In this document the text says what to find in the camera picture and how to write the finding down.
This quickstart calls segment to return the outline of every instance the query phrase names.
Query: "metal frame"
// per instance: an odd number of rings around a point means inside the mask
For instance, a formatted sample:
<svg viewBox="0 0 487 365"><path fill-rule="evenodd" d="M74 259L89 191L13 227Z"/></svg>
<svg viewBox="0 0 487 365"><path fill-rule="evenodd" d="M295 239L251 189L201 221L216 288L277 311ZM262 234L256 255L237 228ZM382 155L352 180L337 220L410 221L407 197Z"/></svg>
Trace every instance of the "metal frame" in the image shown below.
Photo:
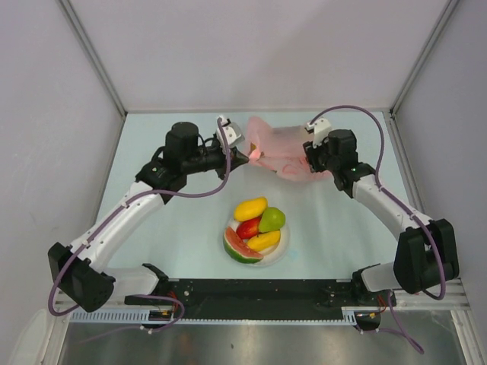
<svg viewBox="0 0 487 365"><path fill-rule="evenodd" d="M160 325L168 322L149 319L152 309L133 309L133 306L124 308L99 309L96 312L86 313L82 309L75 310L70 318L72 323L118 323L133 325ZM356 325L353 310L342 309L343 319L304 320L304 321L266 321L266 320L227 320L227 319L181 319L182 325Z"/></svg>
<svg viewBox="0 0 487 365"><path fill-rule="evenodd" d="M110 80L109 75L107 74L106 69L104 68L96 50L94 49L89 37L83 28L79 17L77 16L75 9L73 8L71 2L69 0L56 0L61 8L62 13L65 15L69 25L73 29L75 36L77 37L81 48L84 50L85 54L87 55L90 63L94 67L94 71L99 76L102 84L106 88L108 94L110 95L111 100L113 101L114 106L120 113L120 115L125 119L126 117L126 110L123 106L121 99L119 98L118 93L116 92L115 87L113 86L112 81ZM397 160L399 162L399 169L403 178L403 181L406 186L406 191L408 194L408 198L413 206L418 208L421 211L424 211L424 204L422 202L420 193L417 189L417 185L415 183L415 178L413 176L411 166L407 157L406 150L403 146L403 142L401 140L401 136L399 130L396 125L396 114L399 108L402 105L402 102L406 95L408 94L411 86L414 84L414 81L419 75L423 65L426 63L431 51L435 47L436 43L438 42L441 34L444 32L444 29L454 14L454 11L457 9L460 0L449 0L446 4L441 16L438 18L437 23L434 26L428 40L426 41L419 57L416 59L416 62L408 75L405 83L403 84L401 91L398 93L396 99L394 100L393 105L390 108L390 111L386 111L384 109L378 109L384 113L384 118L386 120L387 129L390 134L390 138L393 144L393 149L396 154ZM438 292L438 288L433 288L432 292ZM484 363L484 359L487 357L485 356L485 351L482 346L482 343L479 341L478 332L476 330L475 321L473 319L473 314L470 310L468 299L466 298L465 291L463 289L463 285L461 284L461 280L449 281L447 283L447 296L441 302L434 301L429 297L425 296L424 294L420 294L417 296L409 295L402 290L396 291L396 299L397 299L397 310L450 310L453 321L455 323L455 327L457 329L457 335L460 339L461 347L466 358L467 364L480 364ZM57 298L57 307L58 308L66 308L72 306L74 303L63 294L58 295ZM146 313L150 308L153 309L151 306L140 306L137 307L136 311ZM170 309L169 306L165 307L162 306L161 308ZM348 316L349 313L353 313L354 310L376 310L375 307L346 307L343 308L344 313ZM133 306L126 306L123 304L123 299L113 299L107 303L105 306L104 312L107 313L107 316L116 316L117 313L124 313L127 310L133 312ZM96 318L97 321L102 320L103 317ZM54 326L49 336L49 343L46 347L46 353L43 358L43 365L55 365L58 363L62 344L65 339L65 334L67 332L68 324L70 322L70 316L58 318L55 320ZM201 321L201 320L183 320L181 321L184 324L192 324L192 323L205 323L205 324L236 324L240 323L240 321ZM252 324L289 324L289 322L282 322L282 321L252 321ZM308 321L307 324L310 325L323 325L326 321ZM337 325L347 324L349 325L350 321L345 320L347 323L336 323Z"/></svg>
<svg viewBox="0 0 487 365"><path fill-rule="evenodd" d="M84 54L87 56L88 61L93 66L95 73L110 96L113 105L118 110L122 119L125 120L127 112L123 106L119 94L116 92L116 89L110 80L110 76L108 76L107 70L104 68L97 51L93 47L93 44L91 43L90 38L88 37L88 34L86 33L86 30L79 19L79 16L76 14L72 3L69 0L56 0L56 2L58 3L61 12L65 15L65 18L73 30L75 37L78 39L78 42L83 49Z"/></svg>
<svg viewBox="0 0 487 365"><path fill-rule="evenodd" d="M419 72L425 65L426 61L428 60L431 51L433 50L434 46L440 39L441 34L443 34L444 29L446 28L452 15L457 9L459 3L460 0L449 0L448 3L445 5L443 11L440 14L440 17L438 18L436 24L433 27L433 30L431 31L428 39L426 40L425 45L423 46L421 52L419 53L419 56L416 59L411 72L409 73L408 77L406 78L406 81L401 87L401 91L398 93L396 99L393 102L393 105L390 108L390 111L393 116L397 114L397 111L401 107L404 98L408 94L409 90L411 89L411 86L414 84L415 79L418 77Z"/></svg>

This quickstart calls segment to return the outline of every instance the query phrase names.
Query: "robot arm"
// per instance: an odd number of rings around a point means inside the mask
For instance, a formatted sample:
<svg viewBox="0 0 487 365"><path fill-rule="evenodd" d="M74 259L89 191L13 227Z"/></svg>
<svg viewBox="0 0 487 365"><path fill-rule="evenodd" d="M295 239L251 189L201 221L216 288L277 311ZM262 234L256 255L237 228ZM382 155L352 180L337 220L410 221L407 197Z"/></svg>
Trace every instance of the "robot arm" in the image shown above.
<svg viewBox="0 0 487 365"><path fill-rule="evenodd" d="M58 287L84 310L99 309L112 295L149 294L158 284L162 273L151 265L107 269L113 254L140 223L173 197L172 194L154 193L154 190L178 192L186 185L189 174L209 170L215 170L218 177L224 179L227 163L224 140L230 149L230 171L248 162L236 147L244 139L238 125L224 116L218 117L218 124L221 128L209 139L212 141L210 146L205 142L198 146L196 125L189 122L173 125L166 134L165 146L158 148L151 161L143 166L117 206L68 247L60 243L51 247L48 256L55 282L66 262L78 253Z"/></svg>
<svg viewBox="0 0 487 365"><path fill-rule="evenodd" d="M330 171L336 188L372 211L398 240L394 262L354 273L363 291L402 288L410 294L440 284L440 268L422 227L438 248L445 280L459 275L454 230L445 219L433 221L378 185L374 168L358 161L357 139L352 131L332 130L328 120L308 123L313 141L303 145L312 172Z"/></svg>

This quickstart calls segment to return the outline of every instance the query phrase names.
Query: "yellow mango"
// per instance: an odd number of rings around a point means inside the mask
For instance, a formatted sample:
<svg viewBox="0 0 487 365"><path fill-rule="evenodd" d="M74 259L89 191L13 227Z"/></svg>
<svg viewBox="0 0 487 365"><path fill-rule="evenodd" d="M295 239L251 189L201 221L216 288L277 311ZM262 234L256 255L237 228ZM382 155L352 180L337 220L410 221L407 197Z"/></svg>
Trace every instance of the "yellow mango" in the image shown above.
<svg viewBox="0 0 487 365"><path fill-rule="evenodd" d="M281 239L281 231L273 230L272 232L261 233L252 237L247 242L247 246L254 251L260 252L264 249L274 246Z"/></svg>
<svg viewBox="0 0 487 365"><path fill-rule="evenodd" d="M252 200L241 202L234 211L236 221L244 222L259 217L267 208L267 199L261 196Z"/></svg>

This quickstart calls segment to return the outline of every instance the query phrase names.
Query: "pink plastic bag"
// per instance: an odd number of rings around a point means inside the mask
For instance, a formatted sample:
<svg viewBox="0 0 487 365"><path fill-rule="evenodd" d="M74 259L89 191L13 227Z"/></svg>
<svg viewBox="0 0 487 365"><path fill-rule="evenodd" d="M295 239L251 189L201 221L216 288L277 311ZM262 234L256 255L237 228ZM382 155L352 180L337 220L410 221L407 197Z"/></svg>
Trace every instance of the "pink plastic bag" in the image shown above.
<svg viewBox="0 0 487 365"><path fill-rule="evenodd" d="M311 141L303 126L273 128L253 116L247 124L247 156L252 165L265 167L292 181L314 181L329 173L312 173L306 161L303 143Z"/></svg>

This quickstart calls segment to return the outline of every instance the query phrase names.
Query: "white plate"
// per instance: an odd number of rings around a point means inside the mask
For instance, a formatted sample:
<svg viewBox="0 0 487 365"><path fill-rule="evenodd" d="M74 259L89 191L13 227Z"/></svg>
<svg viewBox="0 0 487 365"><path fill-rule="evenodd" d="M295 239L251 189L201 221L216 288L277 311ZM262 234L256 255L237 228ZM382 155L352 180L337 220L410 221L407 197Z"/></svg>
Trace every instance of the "white plate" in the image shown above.
<svg viewBox="0 0 487 365"><path fill-rule="evenodd" d="M230 227L231 229L233 229L234 231L237 231L239 224L240 224L239 221L236 221L235 219L230 218L227 226ZM277 261L282 259L282 257L284 257L284 255L285 255L286 251L288 251L290 237L291 237L291 233L289 231L289 226L286 223L284 225L284 227L281 228L281 239L279 240L279 242L276 245L269 247L268 249L264 249L264 250L260 251L260 253L262 253L264 255L264 258L262 260L260 260L259 262L256 262L255 264L244 264L244 263L242 263L242 265L263 267L263 266L269 266L269 265L275 264ZM228 256L228 258L234 262L237 262L237 261L233 260L230 256Z"/></svg>

